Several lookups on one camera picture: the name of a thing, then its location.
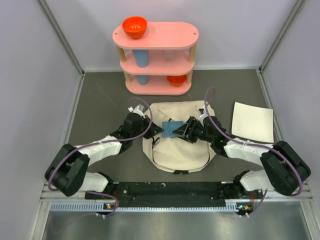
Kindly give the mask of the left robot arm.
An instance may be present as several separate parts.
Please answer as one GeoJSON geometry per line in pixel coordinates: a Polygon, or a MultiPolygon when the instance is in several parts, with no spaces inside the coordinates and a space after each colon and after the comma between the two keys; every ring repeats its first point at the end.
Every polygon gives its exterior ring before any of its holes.
{"type": "Polygon", "coordinates": [[[102,173],[88,172],[88,167],[125,152],[136,139],[151,139],[163,131],[147,115],[131,112],[116,131],[101,140],[80,146],[63,145],[45,172],[48,189],[66,197],[89,191],[109,198],[114,191],[111,180],[102,173]]]}

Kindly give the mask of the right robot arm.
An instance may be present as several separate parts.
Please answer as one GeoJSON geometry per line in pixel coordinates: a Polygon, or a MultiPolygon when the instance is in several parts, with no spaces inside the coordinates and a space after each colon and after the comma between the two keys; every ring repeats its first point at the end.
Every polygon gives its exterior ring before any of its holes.
{"type": "Polygon", "coordinates": [[[198,140],[207,142],[219,156],[261,166],[260,171],[245,171],[235,178],[239,182],[233,185],[233,192],[239,198],[260,189],[274,189],[281,195],[295,196],[311,175],[311,169],[287,142],[261,144],[231,137],[215,116],[203,119],[191,116],[172,133],[192,144],[198,140]]]}

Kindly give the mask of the small teal notebook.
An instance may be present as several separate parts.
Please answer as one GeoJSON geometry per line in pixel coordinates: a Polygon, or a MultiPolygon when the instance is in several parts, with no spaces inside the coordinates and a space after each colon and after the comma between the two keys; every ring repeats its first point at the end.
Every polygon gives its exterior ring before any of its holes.
{"type": "Polygon", "coordinates": [[[162,122],[162,137],[163,138],[176,138],[177,136],[173,134],[173,131],[178,129],[184,124],[183,121],[163,121],[162,122]]]}

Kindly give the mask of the cream canvas backpack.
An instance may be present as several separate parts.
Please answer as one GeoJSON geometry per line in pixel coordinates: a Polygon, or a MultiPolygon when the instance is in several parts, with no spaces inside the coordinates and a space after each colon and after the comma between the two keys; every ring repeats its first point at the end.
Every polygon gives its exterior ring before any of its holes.
{"type": "MultiPolygon", "coordinates": [[[[150,105],[145,115],[152,114],[152,121],[161,126],[167,121],[186,122],[190,117],[198,119],[199,109],[205,106],[203,100],[184,102],[158,102],[150,105]]],[[[142,150],[147,158],[160,170],[173,173],[175,171],[198,172],[204,169],[216,153],[210,144],[198,140],[189,143],[178,137],[162,137],[159,134],[151,139],[142,139],[142,150]]]]}

